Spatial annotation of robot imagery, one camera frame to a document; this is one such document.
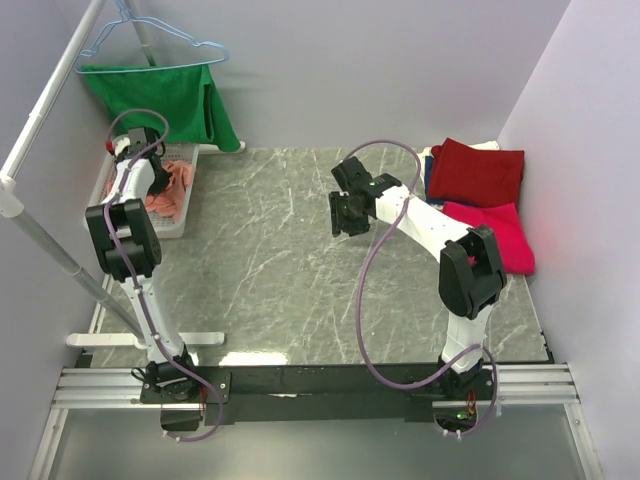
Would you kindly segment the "salmon pink t shirt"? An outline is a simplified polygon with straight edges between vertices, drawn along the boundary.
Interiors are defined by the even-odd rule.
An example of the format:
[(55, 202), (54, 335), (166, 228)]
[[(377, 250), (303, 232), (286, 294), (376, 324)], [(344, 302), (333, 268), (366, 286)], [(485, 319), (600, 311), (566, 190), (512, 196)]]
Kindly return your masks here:
[(116, 224), (116, 216), (127, 207), (155, 212), (162, 217), (179, 220), (192, 186), (194, 167), (185, 161), (169, 161), (162, 166), (168, 171), (168, 187), (158, 196), (148, 196), (153, 172), (147, 159), (125, 160), (116, 166), (116, 178), (99, 207), (99, 215), (109, 212), (108, 218)]

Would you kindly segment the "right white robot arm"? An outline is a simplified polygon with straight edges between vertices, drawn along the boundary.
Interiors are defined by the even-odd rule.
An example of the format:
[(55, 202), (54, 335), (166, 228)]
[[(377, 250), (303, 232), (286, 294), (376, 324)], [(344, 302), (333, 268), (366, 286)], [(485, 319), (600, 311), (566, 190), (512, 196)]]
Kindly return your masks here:
[[(474, 386), (481, 369), (486, 325), (493, 306), (506, 286), (506, 272), (493, 230), (471, 227), (431, 207), (400, 180), (367, 171), (332, 170), (340, 190), (329, 194), (332, 235), (353, 237), (369, 230), (371, 218), (389, 225), (366, 257), (356, 290), (355, 328), (361, 356), (369, 372), (383, 385), (396, 390), (416, 390), (439, 380), (440, 390), (460, 399)], [(447, 334), (440, 367), (424, 380), (409, 384), (382, 375), (365, 347), (361, 314), (366, 278), (373, 260), (391, 234), (400, 231), (424, 248), (439, 265), (438, 292), (448, 310)]]

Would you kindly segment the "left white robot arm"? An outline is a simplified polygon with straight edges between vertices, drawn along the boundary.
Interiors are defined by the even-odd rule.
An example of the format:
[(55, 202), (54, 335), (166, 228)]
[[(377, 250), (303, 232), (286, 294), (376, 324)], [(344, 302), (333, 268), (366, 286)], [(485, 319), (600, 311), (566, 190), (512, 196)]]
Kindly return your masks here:
[(200, 378), (159, 294), (154, 270), (162, 252), (145, 208), (149, 189), (163, 173), (154, 150), (122, 148), (106, 197), (86, 209), (85, 220), (99, 265), (125, 291), (143, 334), (148, 364), (132, 375), (145, 392), (186, 402), (201, 393)]

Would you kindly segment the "white plastic laundry basket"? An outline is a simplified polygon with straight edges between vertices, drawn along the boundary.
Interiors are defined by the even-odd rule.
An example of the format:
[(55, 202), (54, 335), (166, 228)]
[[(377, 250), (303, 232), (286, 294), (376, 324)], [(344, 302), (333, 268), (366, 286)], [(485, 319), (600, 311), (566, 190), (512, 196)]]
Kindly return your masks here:
[(183, 235), (193, 188), (199, 146), (168, 143), (155, 156), (137, 161), (126, 154), (122, 162), (108, 153), (103, 161), (88, 206), (142, 199), (143, 207), (160, 239)]

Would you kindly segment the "blue folded shirt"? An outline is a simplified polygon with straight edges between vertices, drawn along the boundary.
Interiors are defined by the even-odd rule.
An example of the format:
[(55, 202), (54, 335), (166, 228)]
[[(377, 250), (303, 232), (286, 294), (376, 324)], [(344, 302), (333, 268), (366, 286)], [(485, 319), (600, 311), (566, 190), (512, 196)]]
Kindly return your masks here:
[(432, 197), (429, 194), (429, 188), (432, 180), (432, 172), (433, 172), (434, 158), (431, 155), (426, 155), (424, 157), (424, 190), (425, 190), (425, 198), (426, 202), (435, 206), (436, 208), (442, 208), (444, 206), (445, 201), (443, 199)]

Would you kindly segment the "green hanging t shirt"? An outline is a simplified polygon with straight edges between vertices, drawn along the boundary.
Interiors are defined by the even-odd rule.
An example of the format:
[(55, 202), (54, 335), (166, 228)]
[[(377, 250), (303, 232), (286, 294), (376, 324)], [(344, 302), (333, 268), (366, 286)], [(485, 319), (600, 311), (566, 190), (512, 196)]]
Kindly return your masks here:
[(164, 131), (169, 143), (210, 144), (232, 153), (241, 149), (222, 96), (206, 65), (152, 70), (85, 65), (81, 76), (111, 119), (129, 110), (116, 132), (137, 127)]

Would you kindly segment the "dark red folded shirt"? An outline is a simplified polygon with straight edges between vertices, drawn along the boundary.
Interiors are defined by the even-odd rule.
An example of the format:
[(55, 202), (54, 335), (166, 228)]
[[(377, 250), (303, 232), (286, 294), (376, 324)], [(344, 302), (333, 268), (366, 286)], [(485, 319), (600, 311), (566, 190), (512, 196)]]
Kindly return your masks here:
[(476, 150), (447, 138), (431, 148), (429, 194), (476, 207), (517, 204), (524, 175), (523, 150)]

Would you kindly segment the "magenta folded shirt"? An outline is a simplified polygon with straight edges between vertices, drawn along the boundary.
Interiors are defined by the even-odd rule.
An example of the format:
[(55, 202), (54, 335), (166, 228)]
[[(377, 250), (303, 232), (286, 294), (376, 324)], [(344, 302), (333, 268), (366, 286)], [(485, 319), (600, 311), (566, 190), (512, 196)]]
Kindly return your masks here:
[(443, 213), (473, 227), (490, 227), (496, 236), (503, 265), (508, 274), (531, 275), (535, 272), (535, 256), (513, 203), (497, 207), (474, 207), (446, 202)]

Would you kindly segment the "white clothes rack frame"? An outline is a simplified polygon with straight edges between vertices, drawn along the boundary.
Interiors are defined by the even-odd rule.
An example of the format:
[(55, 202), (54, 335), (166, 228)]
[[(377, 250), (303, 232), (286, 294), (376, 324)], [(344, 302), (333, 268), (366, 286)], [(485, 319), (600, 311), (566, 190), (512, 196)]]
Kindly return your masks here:
[(106, 118), (90, 99), (74, 64), (107, 1), (80, 1), (83, 15), (73, 31), (60, 38), (44, 35), (46, 23), (63, 25), (58, 1), (34, 1), (25, 25), (17, 32), (27, 40), (26, 56), (6, 61), (22, 81), (31, 74), (45, 78), (36, 103), (25, 118), (1, 119), (20, 126), (13, 147), (1, 164), (1, 225), (13, 225), (22, 238), (2, 249), (14, 261), (2, 273), (30, 275), (13, 302), (39, 306), (34, 313), (35, 346), (60, 343), (85, 326), (88, 308), (98, 303), (111, 312), (134, 338), (141, 337), (137, 320), (94, 279), (98, 271), (94, 249), (84, 227), (84, 209), (104, 156)]

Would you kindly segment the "aluminium rail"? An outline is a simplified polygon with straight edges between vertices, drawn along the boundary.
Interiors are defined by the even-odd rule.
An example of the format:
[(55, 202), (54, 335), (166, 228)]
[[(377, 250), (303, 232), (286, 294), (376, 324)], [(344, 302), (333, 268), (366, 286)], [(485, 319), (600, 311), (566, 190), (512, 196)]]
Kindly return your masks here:
[[(311, 395), (383, 394), (396, 391), (376, 380), (362, 365), (330, 366), (232, 366), (204, 367), (222, 399), (263, 395), (297, 399)], [(504, 405), (553, 405), (580, 402), (566, 365), (502, 364), (498, 379), (486, 365), (476, 380), (447, 396), (433, 384), (418, 392), (435, 402), (465, 401), (474, 390), (476, 399), (488, 401), (493, 394)], [(58, 409), (195, 408), (197, 394), (166, 394), (134, 378), (127, 368), (65, 369), (51, 402)]]

